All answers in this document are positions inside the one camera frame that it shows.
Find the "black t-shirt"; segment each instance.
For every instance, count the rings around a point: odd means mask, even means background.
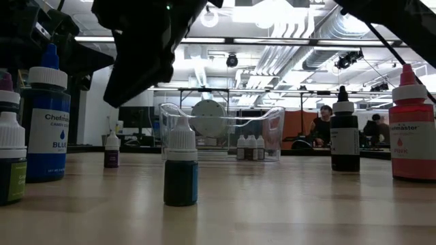
[[[322,139],[325,144],[330,143],[330,121],[323,121],[321,118],[313,119],[313,123],[315,123],[315,129],[313,132],[315,136]]]

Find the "ceiling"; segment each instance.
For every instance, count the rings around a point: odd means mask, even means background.
[[[57,7],[59,0],[37,0],[42,5],[46,4],[51,7]],[[263,22],[260,23],[262,16],[244,15],[248,11],[247,7],[235,7],[235,1],[241,0],[225,0],[224,6],[221,10],[211,7],[211,13],[203,13],[203,18],[198,18],[191,27],[188,34],[190,37],[272,37],[275,34],[275,25],[265,28],[259,28]],[[276,1],[277,3],[285,0],[265,0]],[[92,3],[87,0],[67,0],[63,6],[62,11],[70,14],[74,22],[80,27],[80,35],[83,36],[110,36],[111,33],[107,29],[101,27],[96,17],[91,13]],[[323,25],[327,25],[327,16],[333,12],[336,4],[333,0],[325,0],[325,6],[322,8],[312,9],[309,13],[313,16],[313,25],[315,32]],[[213,27],[207,27],[213,22],[213,14],[217,14],[217,22]],[[274,12],[271,12],[269,18],[274,17]],[[306,28],[309,29],[309,23],[306,21]],[[389,30],[383,26],[376,26],[376,29],[386,39],[397,39]],[[359,39],[374,39],[377,38],[371,32],[361,35]],[[116,56],[114,44],[85,44],[100,52]],[[170,84],[162,84],[162,86],[188,86],[189,78],[196,76],[196,66],[198,62],[189,56],[188,49],[190,45],[180,45],[176,50],[176,61],[174,63],[174,76],[173,82]],[[250,45],[201,45],[202,51],[202,64],[204,72],[207,77],[216,78],[232,78],[235,83],[238,80],[238,70],[253,71],[262,57],[265,57],[267,46],[250,46]],[[426,65],[423,59],[418,56],[413,50],[409,48],[397,48],[399,54],[409,63],[414,64],[414,68],[420,68],[419,72],[422,75],[429,75],[436,73],[436,71]],[[387,81],[391,83],[390,88],[397,86],[399,83],[399,75],[401,73],[401,66],[397,64],[393,55],[385,48],[363,48],[364,59],[359,60],[350,68],[341,71],[340,73],[334,67],[334,62],[338,60],[338,55],[345,54],[338,52],[332,56],[328,61],[324,62],[322,66],[316,71],[304,71],[302,77],[297,73],[279,73],[279,83],[274,83],[275,89],[296,89],[300,85],[305,85],[309,90],[336,90],[338,84],[347,85],[348,90],[354,91],[369,91],[372,85],[379,84],[380,82]],[[234,53],[238,57],[238,67],[229,68],[225,64],[229,54]],[[289,59],[296,59],[296,55],[290,56]],[[221,87],[229,86],[228,83],[223,83]]]

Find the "table surface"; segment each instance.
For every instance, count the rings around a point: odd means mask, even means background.
[[[199,202],[163,205],[158,154],[69,154],[63,180],[28,184],[0,208],[0,244],[434,244],[436,186],[394,181],[389,161],[360,174],[328,157],[201,162]]]

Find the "clear plastic container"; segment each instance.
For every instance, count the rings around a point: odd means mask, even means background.
[[[236,160],[236,147],[241,134],[246,138],[248,135],[254,135],[256,139],[262,135],[264,138],[265,159],[257,161],[275,162],[280,160],[285,108],[275,107],[261,117],[244,118],[189,116],[173,103],[163,103],[159,107],[163,160],[166,159],[170,131],[175,127],[178,118],[182,116],[189,118],[189,126],[196,132],[199,161],[241,161]]]

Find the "cable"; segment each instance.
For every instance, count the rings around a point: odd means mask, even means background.
[[[63,4],[65,3],[65,0],[61,0],[61,2],[59,3],[59,5],[57,6],[57,11],[61,11]]]
[[[371,25],[371,23],[365,23],[368,28],[374,33],[374,35],[382,42],[382,44],[387,47],[387,49],[394,55],[394,57],[398,60],[398,62],[402,65],[405,65],[406,62],[403,60],[403,58],[401,58],[401,56],[398,54],[398,52],[395,51],[395,49],[386,41],[386,39],[384,39],[384,37],[373,27],[373,25]],[[421,80],[419,79],[419,77],[417,75],[415,75],[415,79],[416,82],[420,85],[423,85]],[[429,97],[429,99],[436,104],[436,99],[434,98],[434,96],[432,96],[432,94],[430,94],[429,91],[427,91],[427,96]]]
[[[389,82],[389,80],[387,80],[387,79],[385,79],[385,77],[383,76],[383,75],[381,75],[379,72],[378,72],[378,70],[376,70],[365,58],[363,58],[363,60],[375,71],[375,72],[377,72],[377,74],[379,74],[380,75],[380,77],[381,78],[383,78],[383,80],[385,81],[385,82],[387,82],[387,83],[389,83],[391,86],[393,86],[394,88],[396,88],[396,86],[394,86],[393,84],[391,84],[390,82]]]

